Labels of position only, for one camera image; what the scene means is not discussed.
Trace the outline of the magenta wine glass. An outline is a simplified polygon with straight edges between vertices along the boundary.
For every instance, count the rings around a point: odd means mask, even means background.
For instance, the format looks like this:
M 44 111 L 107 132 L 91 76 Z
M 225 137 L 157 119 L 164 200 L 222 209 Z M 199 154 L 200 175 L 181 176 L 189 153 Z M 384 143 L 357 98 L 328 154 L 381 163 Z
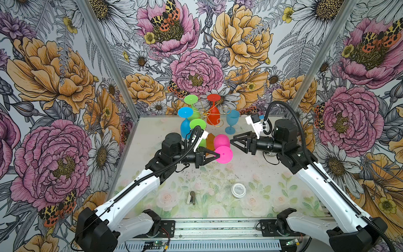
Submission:
M 219 154 L 216 161 L 220 164 L 227 164 L 233 159 L 233 151 L 230 148 L 230 139 L 225 134 L 219 134 L 214 138 L 215 153 Z

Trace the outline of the light blue wine glass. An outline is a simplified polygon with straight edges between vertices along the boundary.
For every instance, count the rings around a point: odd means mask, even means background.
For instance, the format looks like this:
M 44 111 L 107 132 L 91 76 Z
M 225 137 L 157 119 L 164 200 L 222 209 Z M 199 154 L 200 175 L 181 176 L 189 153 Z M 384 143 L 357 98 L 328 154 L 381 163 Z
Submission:
M 238 123 L 239 117 L 240 113 L 238 110 L 231 110 L 231 112 L 226 115 L 228 127 L 225 129 L 225 132 L 227 134 L 232 135 L 236 133 L 236 129 L 234 128 L 234 126 Z

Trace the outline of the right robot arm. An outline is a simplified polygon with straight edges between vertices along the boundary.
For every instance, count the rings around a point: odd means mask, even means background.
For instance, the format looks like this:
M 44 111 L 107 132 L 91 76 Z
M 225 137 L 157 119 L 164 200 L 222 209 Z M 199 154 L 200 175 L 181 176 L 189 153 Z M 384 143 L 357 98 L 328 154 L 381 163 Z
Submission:
M 277 215 L 277 233 L 301 233 L 329 245 L 335 252 L 368 252 L 383 240 L 394 252 L 387 237 L 387 224 L 371 217 L 329 177 L 318 159 L 308 150 L 303 125 L 289 104 L 272 102 L 263 119 L 246 117 L 253 131 L 234 135 L 231 145 L 244 153 L 276 154 L 279 162 L 304 182 L 334 218 L 332 222 L 305 216 L 288 208 Z

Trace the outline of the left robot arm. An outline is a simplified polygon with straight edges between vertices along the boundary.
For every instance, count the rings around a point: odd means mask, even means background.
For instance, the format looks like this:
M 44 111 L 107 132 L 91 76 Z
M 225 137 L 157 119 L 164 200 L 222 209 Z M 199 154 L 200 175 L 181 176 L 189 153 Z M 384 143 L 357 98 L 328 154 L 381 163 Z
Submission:
M 80 252 L 113 252 L 120 244 L 139 235 L 156 236 L 161 228 L 161 217 L 152 210 L 125 220 L 126 215 L 149 193 L 156 190 L 175 171 L 177 165 L 204 166 L 220 155 L 201 147 L 208 132 L 196 126 L 188 140 L 178 133 L 169 133 L 154 157 L 139 176 L 115 197 L 96 209 L 85 208 L 78 216 L 76 234 L 72 241 Z

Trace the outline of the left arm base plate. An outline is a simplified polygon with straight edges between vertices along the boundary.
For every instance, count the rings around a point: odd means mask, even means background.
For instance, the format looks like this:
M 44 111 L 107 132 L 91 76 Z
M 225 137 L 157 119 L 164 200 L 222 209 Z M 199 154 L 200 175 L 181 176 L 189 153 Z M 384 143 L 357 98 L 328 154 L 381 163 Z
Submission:
M 138 235 L 136 238 L 173 238 L 175 235 L 176 221 L 162 220 L 159 227 L 152 227 L 146 234 Z

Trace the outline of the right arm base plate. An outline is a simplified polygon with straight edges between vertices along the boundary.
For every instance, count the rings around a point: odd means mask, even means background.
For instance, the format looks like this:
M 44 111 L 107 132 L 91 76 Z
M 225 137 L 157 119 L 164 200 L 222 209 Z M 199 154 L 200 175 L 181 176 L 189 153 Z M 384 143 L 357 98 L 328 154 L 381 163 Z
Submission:
M 280 228 L 277 226 L 276 219 L 261 219 L 258 221 L 258 224 L 255 226 L 257 231 L 261 232 L 263 237 L 304 237 L 305 234 L 301 234 L 300 232 L 294 231 L 284 231 L 280 232 Z

